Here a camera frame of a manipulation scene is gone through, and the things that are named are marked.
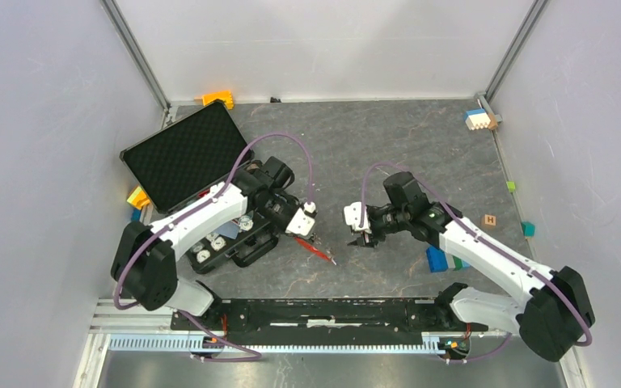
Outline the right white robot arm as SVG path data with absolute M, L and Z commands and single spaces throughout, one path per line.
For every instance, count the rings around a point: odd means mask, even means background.
M 559 361 L 571 348 L 592 344 L 595 315 L 583 277 L 565 266 L 555 270 L 492 238 L 409 171 L 388 176 L 386 205 L 364 199 L 346 205 L 343 219 L 354 246 L 376 247 L 389 234 L 407 231 L 415 240 L 455 256 L 486 276 L 504 294 L 452 285 L 439 297 L 437 324 L 454 330 L 479 323 L 519 336 L 545 361 Z

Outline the keyring with blue red tags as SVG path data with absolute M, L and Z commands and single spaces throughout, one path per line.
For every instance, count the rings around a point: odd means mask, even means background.
M 301 238 L 301 237 L 294 237 L 294 240 L 297 242 L 297 244 L 299 244 L 301 247 L 303 247 L 304 249 L 306 249 L 307 251 L 309 251 L 312 255 L 315 255 L 317 257 L 319 257 L 320 259 L 336 266 L 337 262 L 334 259 L 333 255 L 327 251 L 324 251 L 322 249 L 320 249 L 319 247 L 313 247 L 312 245 L 310 245 L 306 240 L 307 238 Z

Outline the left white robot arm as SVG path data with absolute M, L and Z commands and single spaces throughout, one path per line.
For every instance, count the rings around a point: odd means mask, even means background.
M 270 221 L 280 232 L 308 239 L 315 227 L 317 207 L 312 199 L 300 202 L 286 193 L 293 172 L 271 157 L 261 167 L 237 169 L 209 194 L 179 212 L 150 225 L 130 222 L 123 230 L 110 274 L 120 294 L 127 291 L 148 311 L 168 306 L 190 313 L 202 329 L 216 327 L 222 308 L 202 283 L 186 280 L 178 260 L 208 234 L 250 212 Z

